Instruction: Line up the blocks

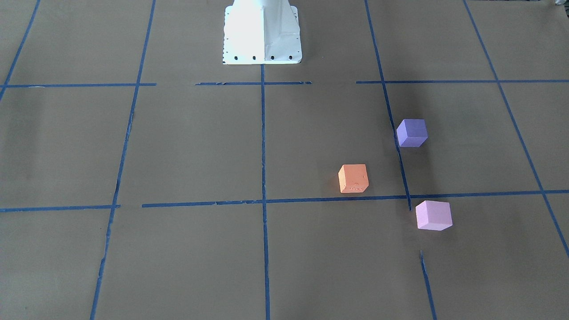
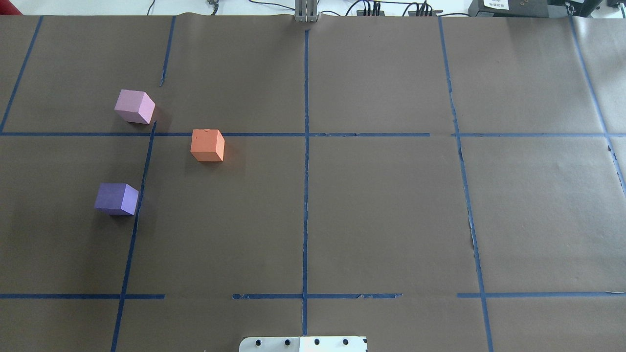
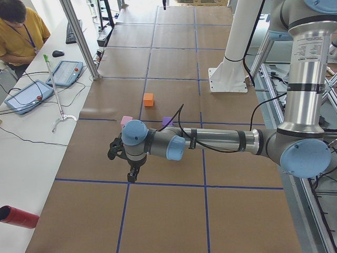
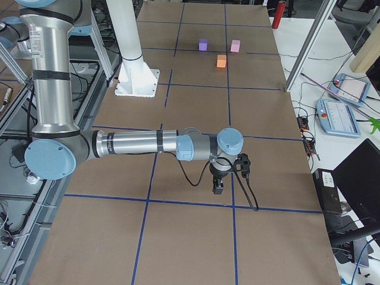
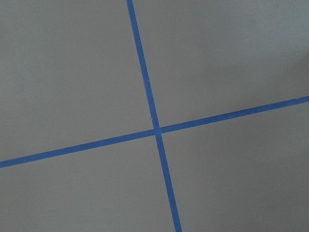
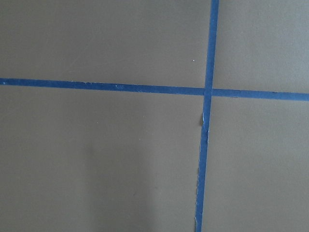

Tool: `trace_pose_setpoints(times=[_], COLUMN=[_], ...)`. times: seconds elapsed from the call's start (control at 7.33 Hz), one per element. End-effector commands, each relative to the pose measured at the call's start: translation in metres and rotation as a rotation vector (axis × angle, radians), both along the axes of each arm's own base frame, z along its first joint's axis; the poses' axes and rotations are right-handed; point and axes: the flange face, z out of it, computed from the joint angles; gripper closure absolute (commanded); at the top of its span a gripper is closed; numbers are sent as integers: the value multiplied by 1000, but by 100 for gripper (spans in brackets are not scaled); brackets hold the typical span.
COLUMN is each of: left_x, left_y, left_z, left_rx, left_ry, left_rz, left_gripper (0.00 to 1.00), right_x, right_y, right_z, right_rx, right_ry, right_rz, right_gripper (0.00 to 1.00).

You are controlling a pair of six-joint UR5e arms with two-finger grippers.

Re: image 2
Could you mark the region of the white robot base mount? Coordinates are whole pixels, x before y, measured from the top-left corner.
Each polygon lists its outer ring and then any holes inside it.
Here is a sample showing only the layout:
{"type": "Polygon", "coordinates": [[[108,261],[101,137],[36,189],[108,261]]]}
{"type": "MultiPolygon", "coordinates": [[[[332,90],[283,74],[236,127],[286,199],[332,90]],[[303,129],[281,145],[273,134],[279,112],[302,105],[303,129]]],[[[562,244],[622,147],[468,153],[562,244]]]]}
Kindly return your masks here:
{"type": "Polygon", "coordinates": [[[363,336],[273,336],[242,339],[240,352],[367,352],[363,336]]]}

